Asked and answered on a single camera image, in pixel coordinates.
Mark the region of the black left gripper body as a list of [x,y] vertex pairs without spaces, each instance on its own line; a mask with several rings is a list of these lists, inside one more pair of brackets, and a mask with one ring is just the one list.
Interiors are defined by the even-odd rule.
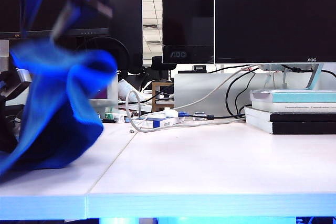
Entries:
[[1,73],[1,99],[14,99],[29,87],[31,76],[26,69]]

